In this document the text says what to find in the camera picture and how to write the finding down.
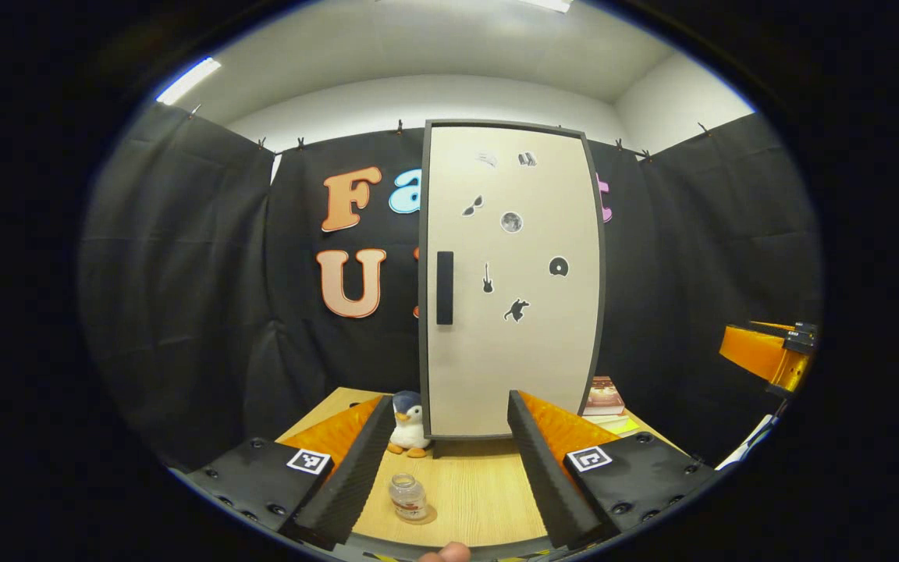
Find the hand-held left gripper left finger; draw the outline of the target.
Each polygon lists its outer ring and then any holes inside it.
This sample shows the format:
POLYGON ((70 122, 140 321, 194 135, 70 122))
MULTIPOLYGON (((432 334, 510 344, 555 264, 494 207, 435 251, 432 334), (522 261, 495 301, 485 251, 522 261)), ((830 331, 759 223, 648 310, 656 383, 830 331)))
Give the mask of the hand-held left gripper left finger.
POLYGON ((346 542, 395 428, 381 395, 278 443, 252 437, 184 480, 250 523, 318 548, 346 542))

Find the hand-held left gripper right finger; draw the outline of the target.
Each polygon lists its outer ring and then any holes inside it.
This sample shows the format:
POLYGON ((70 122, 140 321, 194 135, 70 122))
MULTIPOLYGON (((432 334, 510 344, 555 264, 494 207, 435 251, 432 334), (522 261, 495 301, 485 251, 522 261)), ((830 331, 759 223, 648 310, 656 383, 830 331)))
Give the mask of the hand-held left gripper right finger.
POLYGON ((660 437, 617 436, 524 391, 506 414, 553 546, 578 548, 635 532, 681 508, 715 470, 660 437))

